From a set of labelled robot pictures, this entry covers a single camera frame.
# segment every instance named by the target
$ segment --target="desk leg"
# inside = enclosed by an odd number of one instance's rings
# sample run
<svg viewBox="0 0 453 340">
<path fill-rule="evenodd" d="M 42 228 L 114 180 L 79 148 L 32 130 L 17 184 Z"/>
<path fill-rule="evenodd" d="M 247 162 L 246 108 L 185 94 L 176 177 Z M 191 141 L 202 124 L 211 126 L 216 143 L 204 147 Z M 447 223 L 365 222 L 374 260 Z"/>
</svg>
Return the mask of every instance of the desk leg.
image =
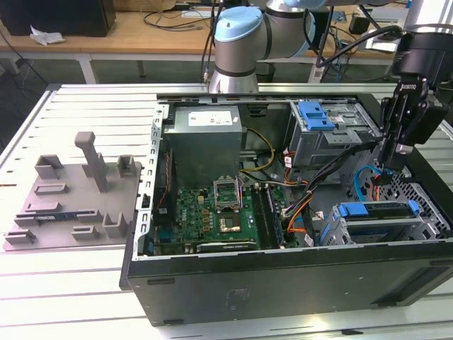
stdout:
<svg viewBox="0 0 453 340">
<path fill-rule="evenodd" d="M 139 75 L 141 76 L 141 78 L 144 78 L 147 76 L 147 69 L 144 68 L 144 63 L 143 61 L 139 60 L 137 62 L 137 66 L 139 68 Z"/>
<path fill-rule="evenodd" d="M 0 63 L 11 74 L 16 75 L 20 73 L 15 59 L 0 59 Z"/>
<path fill-rule="evenodd" d="M 88 58 L 79 59 L 80 67 L 84 73 L 85 82 L 87 84 L 98 84 L 98 76 L 94 72 L 93 66 L 91 65 L 91 60 Z"/>
</svg>

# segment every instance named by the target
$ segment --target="paper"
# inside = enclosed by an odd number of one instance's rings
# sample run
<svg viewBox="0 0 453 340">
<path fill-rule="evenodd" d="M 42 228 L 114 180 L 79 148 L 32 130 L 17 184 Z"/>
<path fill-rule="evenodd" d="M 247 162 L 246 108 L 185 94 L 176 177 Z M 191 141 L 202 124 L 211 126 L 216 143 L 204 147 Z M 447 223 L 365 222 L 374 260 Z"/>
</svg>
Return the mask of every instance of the paper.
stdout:
<svg viewBox="0 0 453 340">
<path fill-rule="evenodd" d="M 289 156 L 285 157 L 285 167 L 290 168 L 290 169 L 292 168 L 292 160 L 291 160 L 291 157 L 289 157 Z"/>
<path fill-rule="evenodd" d="M 201 111 L 189 113 L 189 126 L 233 125 L 230 111 Z"/>
<path fill-rule="evenodd" d="M 40 30 L 36 30 L 33 26 L 30 26 L 30 28 L 30 38 L 41 45 L 47 46 L 48 44 L 56 44 L 66 41 L 61 33 L 41 32 Z"/>
<path fill-rule="evenodd" d="M 313 239 L 308 235 L 308 234 L 305 234 L 305 242 L 309 245 L 309 247 L 312 247 L 313 246 Z"/>
</svg>

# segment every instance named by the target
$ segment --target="gray plastic part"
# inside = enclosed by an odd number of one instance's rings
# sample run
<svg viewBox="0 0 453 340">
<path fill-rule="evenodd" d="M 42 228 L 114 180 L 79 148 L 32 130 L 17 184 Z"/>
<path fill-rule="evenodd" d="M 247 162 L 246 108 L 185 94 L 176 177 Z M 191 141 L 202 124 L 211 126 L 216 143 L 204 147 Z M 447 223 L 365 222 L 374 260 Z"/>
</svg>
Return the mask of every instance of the gray plastic part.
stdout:
<svg viewBox="0 0 453 340">
<path fill-rule="evenodd" d="M 119 156 L 117 166 L 121 177 L 135 177 L 137 175 L 134 157 L 131 154 Z"/>
<path fill-rule="evenodd" d="M 56 169 L 63 168 L 56 154 L 41 156 L 35 165 L 35 170 L 41 179 L 58 179 Z"/>
<path fill-rule="evenodd" d="M 5 240 L 9 244 L 32 244 L 36 236 L 28 229 L 17 232 L 9 232 L 5 236 Z"/>
<path fill-rule="evenodd" d="M 34 217 L 17 217 L 14 222 L 19 227 L 39 227 L 40 223 Z"/>
<path fill-rule="evenodd" d="M 27 213 L 30 212 L 54 212 L 61 210 L 62 205 L 58 202 L 39 202 L 39 203 L 29 203 L 28 206 L 25 208 Z"/>
<path fill-rule="evenodd" d="M 37 186 L 35 189 L 36 195 L 56 195 L 58 193 L 67 193 L 68 186 L 66 183 L 58 183 L 58 184 L 42 184 L 41 186 Z"/>
<path fill-rule="evenodd" d="M 98 161 L 99 164 L 101 165 L 101 170 L 102 173 L 105 175 L 105 162 L 104 162 L 104 157 L 100 152 L 98 152 Z M 85 175 L 89 178 L 93 177 L 93 174 L 91 173 L 90 166 L 88 164 L 82 164 L 82 169 L 85 172 Z"/>
<path fill-rule="evenodd" d="M 111 239 L 124 237 L 126 235 L 127 228 L 129 227 L 128 223 L 125 220 L 125 217 L 122 215 L 122 212 L 120 212 L 117 222 L 112 222 L 109 214 L 105 214 L 102 226 Z"/>
<path fill-rule="evenodd" d="M 135 162 L 134 166 L 138 175 L 142 165 Z M 127 226 L 134 219 L 139 176 L 121 177 L 116 162 L 106 163 L 104 173 L 109 191 L 99 193 L 95 179 L 86 177 L 81 164 L 64 165 L 56 168 L 55 172 L 58 179 L 36 178 L 21 211 L 17 212 L 21 217 L 16 217 L 15 225 L 11 228 L 12 232 L 29 229 L 35 236 L 33 243 L 13 240 L 12 243 L 5 242 L 4 249 L 13 251 L 124 244 Z M 38 188 L 46 186 L 66 186 L 68 190 L 63 193 L 36 194 Z M 57 203 L 59 210 L 49 211 L 55 209 Z M 27 211 L 38 208 L 40 211 Z M 106 214 L 115 223 L 110 221 L 104 227 L 103 218 Z M 76 239 L 72 234 L 74 227 L 91 226 L 96 229 L 97 237 L 77 236 Z"/>
<path fill-rule="evenodd" d="M 92 214 L 78 214 L 77 219 L 81 223 L 94 223 L 94 222 L 101 222 L 103 220 L 103 217 L 99 210 L 96 210 Z"/>
<path fill-rule="evenodd" d="M 99 192 L 105 193 L 108 190 L 108 182 L 103 171 L 103 165 L 94 148 L 95 138 L 93 132 L 78 132 L 74 143 L 84 152 L 89 171 L 94 177 Z"/>
<path fill-rule="evenodd" d="M 72 229 L 73 232 L 71 235 L 76 241 L 86 241 L 87 239 L 97 239 L 99 237 L 99 233 L 94 225 L 84 225 Z"/>
</svg>

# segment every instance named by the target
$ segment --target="white label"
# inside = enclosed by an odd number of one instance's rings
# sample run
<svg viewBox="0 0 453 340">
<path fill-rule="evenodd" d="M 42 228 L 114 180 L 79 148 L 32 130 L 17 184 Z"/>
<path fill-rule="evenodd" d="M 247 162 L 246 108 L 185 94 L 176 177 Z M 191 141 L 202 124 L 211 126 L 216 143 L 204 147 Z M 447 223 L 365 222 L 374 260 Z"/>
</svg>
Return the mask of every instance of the white label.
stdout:
<svg viewBox="0 0 453 340">
<path fill-rule="evenodd" d="M 287 168 L 292 168 L 292 160 L 291 160 L 291 157 L 285 157 L 285 166 Z"/>
<path fill-rule="evenodd" d="M 35 217 L 36 220 L 38 221 L 55 221 L 55 217 L 54 216 L 37 216 Z"/>
<path fill-rule="evenodd" d="M 316 217 L 313 217 L 311 220 L 312 221 L 321 221 L 321 220 L 324 220 L 324 212 L 322 211 L 317 211 L 315 212 L 316 214 Z"/>
<path fill-rule="evenodd" d="M 304 238 L 305 242 L 310 246 L 312 247 L 313 246 L 313 239 L 308 235 L 308 234 L 305 234 L 305 238 Z"/>
<path fill-rule="evenodd" d="M 203 111 L 189 113 L 189 126 L 233 125 L 230 111 Z"/>
<path fill-rule="evenodd" d="M 344 119 L 339 115 L 330 116 L 328 118 L 332 123 L 344 123 Z"/>
</svg>

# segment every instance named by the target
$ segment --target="aluminum extrusion table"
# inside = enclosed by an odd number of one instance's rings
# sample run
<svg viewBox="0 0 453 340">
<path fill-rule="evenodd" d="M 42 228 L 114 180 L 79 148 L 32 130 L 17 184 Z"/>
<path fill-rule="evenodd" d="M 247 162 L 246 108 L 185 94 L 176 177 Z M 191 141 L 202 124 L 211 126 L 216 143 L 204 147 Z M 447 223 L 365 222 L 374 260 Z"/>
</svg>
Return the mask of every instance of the aluminum extrusion table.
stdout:
<svg viewBox="0 0 453 340">
<path fill-rule="evenodd" d="M 372 93 L 388 84 L 268 84 L 275 93 Z M 96 134 L 106 162 L 120 154 L 144 160 L 149 150 L 148 109 L 156 94 L 205 93 L 186 85 L 66 85 L 46 91 L 0 156 L 0 232 L 7 232 L 36 177 L 40 154 L 79 163 L 80 130 Z M 453 188 L 452 132 L 444 124 L 420 150 Z M 153 328 L 134 293 L 118 287 L 124 246 L 0 253 L 0 339 L 446 339 L 453 334 L 453 280 L 410 307 Z M 342 335 L 342 329 L 364 334 Z"/>
</svg>

